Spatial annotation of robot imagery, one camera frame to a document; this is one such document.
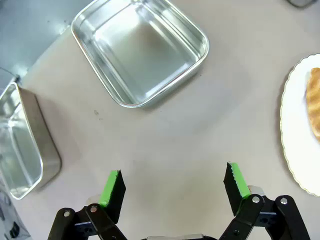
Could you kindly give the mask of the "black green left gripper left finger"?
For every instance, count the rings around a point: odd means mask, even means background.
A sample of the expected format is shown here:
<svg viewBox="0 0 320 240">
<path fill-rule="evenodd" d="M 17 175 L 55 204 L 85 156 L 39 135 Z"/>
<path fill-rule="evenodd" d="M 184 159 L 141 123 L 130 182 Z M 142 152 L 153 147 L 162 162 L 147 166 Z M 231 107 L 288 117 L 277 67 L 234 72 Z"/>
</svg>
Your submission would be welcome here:
<svg viewBox="0 0 320 240">
<path fill-rule="evenodd" d="M 55 216 L 49 240 L 87 240 L 97 236 L 101 240 L 125 240 L 117 227 L 126 186 L 120 170 L 112 170 L 97 203 L 75 211 L 61 208 Z"/>
</svg>

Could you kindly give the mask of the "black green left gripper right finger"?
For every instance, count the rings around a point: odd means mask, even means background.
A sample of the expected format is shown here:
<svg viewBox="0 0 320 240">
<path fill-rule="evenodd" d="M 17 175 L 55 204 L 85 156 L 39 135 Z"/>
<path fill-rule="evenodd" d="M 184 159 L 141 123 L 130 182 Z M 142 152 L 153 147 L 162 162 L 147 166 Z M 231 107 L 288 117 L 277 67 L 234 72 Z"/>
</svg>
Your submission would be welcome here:
<svg viewBox="0 0 320 240">
<path fill-rule="evenodd" d="M 246 240 L 254 227 L 272 240 L 309 240 L 306 225 L 290 195 L 269 199 L 261 188 L 248 186 L 237 163 L 228 162 L 223 180 L 234 219 L 221 240 Z"/>
</svg>

